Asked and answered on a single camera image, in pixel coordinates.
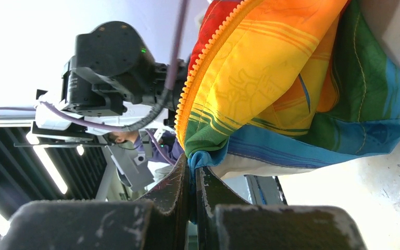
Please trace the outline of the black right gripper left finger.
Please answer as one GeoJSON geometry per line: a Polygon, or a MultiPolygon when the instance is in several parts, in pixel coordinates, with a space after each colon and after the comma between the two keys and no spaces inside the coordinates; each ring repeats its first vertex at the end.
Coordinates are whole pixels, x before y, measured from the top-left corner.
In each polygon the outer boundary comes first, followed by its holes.
{"type": "Polygon", "coordinates": [[[0,249],[184,249],[185,157],[135,201],[33,201],[11,217],[0,249]]]}

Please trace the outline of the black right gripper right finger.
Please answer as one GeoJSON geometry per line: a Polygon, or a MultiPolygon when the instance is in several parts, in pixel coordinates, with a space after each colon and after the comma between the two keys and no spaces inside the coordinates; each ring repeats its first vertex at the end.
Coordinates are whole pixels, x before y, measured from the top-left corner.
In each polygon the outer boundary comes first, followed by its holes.
{"type": "Polygon", "coordinates": [[[195,171],[199,249],[366,249],[334,206],[252,205],[210,168],[195,171]]]}

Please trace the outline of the rainbow striped zip jacket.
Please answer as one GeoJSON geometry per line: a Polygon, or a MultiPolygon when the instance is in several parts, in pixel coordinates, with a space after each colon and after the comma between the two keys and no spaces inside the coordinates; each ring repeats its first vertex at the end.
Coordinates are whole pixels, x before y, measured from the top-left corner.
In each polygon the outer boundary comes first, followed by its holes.
{"type": "Polygon", "coordinates": [[[358,1],[212,1],[176,114],[191,172],[313,171],[390,153],[400,70],[358,1]]]}

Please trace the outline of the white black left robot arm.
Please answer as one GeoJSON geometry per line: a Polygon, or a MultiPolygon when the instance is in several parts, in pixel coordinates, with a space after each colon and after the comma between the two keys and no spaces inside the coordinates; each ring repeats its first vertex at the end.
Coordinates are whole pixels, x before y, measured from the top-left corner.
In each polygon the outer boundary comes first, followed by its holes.
{"type": "Polygon", "coordinates": [[[37,91],[31,133],[89,141],[129,125],[173,131],[187,69],[182,59],[156,62],[129,24],[103,23],[76,37],[60,93],[37,91]]]}

